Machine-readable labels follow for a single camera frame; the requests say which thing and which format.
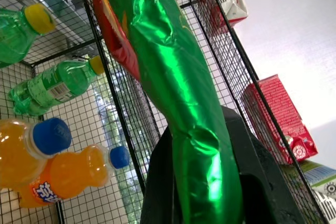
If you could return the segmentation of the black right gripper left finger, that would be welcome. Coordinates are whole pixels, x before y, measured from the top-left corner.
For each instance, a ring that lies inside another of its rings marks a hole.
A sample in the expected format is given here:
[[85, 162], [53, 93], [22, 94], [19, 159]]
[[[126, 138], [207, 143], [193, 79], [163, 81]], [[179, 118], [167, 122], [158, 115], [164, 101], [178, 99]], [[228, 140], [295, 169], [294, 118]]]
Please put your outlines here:
[[140, 224], [184, 224], [173, 169], [172, 142], [167, 127], [150, 156]]

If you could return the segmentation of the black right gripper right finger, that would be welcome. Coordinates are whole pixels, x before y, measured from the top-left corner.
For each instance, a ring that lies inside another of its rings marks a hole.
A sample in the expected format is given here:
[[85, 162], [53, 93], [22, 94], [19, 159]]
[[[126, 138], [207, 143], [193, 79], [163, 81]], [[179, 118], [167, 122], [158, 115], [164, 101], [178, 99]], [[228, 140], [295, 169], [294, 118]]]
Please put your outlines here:
[[239, 169], [244, 224], [306, 224], [273, 156], [238, 113], [222, 111]]

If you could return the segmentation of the green foil snack bag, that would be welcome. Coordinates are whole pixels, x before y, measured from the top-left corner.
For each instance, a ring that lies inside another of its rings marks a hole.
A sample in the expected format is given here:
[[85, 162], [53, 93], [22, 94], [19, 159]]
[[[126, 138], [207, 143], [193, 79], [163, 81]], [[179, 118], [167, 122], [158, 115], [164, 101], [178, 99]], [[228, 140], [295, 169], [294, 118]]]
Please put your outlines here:
[[207, 62], [176, 0], [109, 0], [172, 134], [185, 224], [242, 224], [239, 172]]

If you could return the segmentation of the red drink carton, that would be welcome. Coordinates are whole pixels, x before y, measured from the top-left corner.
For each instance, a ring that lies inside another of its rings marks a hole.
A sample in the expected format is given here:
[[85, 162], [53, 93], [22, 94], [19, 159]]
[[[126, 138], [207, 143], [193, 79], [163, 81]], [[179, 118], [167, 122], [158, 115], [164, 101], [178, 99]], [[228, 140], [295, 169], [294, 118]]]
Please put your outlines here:
[[[259, 80], [258, 85], [295, 158], [302, 161], [317, 155], [315, 142], [278, 75]], [[289, 152], [253, 83], [246, 87], [241, 99], [257, 139], [277, 162], [292, 164]]]

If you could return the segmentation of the green and white carton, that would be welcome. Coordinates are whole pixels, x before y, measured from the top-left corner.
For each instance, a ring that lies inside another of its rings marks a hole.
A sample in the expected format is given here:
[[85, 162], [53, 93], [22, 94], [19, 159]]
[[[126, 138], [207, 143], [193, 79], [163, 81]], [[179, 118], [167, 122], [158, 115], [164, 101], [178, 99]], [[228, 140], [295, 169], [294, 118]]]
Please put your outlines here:
[[306, 223], [323, 224], [318, 208], [314, 205], [316, 202], [328, 224], [336, 224], [336, 169], [309, 160], [302, 161], [299, 165], [314, 199], [310, 197], [293, 165], [280, 167]]

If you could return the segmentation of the orange soda bottle blue cap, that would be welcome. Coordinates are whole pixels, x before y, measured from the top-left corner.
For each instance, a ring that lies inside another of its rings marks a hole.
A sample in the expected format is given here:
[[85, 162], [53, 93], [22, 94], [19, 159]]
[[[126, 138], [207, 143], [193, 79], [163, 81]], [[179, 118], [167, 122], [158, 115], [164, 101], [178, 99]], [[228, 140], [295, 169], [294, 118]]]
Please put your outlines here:
[[102, 187], [116, 170], [129, 165], [126, 147], [89, 145], [81, 152], [64, 152], [48, 160], [33, 182], [16, 191], [21, 208], [38, 208], [78, 196], [87, 187]]
[[0, 120], [0, 190], [33, 182], [47, 161], [67, 149], [71, 141], [70, 129], [60, 118], [37, 123]]

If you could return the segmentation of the green soda bottle yellow cap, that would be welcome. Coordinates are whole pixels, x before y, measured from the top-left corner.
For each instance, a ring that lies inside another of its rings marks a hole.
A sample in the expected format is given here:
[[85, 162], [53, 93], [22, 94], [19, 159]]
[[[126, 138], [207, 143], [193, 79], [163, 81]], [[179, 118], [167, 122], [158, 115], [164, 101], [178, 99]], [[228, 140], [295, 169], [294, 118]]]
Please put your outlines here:
[[40, 116], [52, 107], [83, 95], [104, 73], [100, 56], [87, 61], [66, 60], [23, 81], [8, 94], [18, 115]]
[[22, 61], [36, 37], [55, 27], [56, 22], [41, 3], [18, 11], [0, 8], [0, 68]]

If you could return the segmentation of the red foil snack bag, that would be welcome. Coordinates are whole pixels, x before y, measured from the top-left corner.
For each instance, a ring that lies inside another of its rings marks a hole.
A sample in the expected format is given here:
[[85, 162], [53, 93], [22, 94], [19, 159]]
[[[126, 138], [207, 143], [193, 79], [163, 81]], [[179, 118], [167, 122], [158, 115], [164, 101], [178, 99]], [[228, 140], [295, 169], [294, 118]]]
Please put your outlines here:
[[116, 17], [109, 0], [92, 0], [93, 10], [109, 53], [129, 74], [140, 81], [138, 58], [127, 38], [127, 17]]

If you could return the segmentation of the red and white carton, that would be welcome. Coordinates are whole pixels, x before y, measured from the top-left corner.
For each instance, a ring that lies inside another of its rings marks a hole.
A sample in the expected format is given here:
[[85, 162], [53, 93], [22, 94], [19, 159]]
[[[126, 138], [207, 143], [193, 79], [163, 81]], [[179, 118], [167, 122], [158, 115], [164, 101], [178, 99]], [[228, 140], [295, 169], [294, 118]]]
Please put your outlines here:
[[212, 35], [228, 32], [224, 21], [226, 18], [231, 27], [248, 17], [248, 10], [244, 0], [200, 0], [201, 5], [209, 11], [209, 29]]

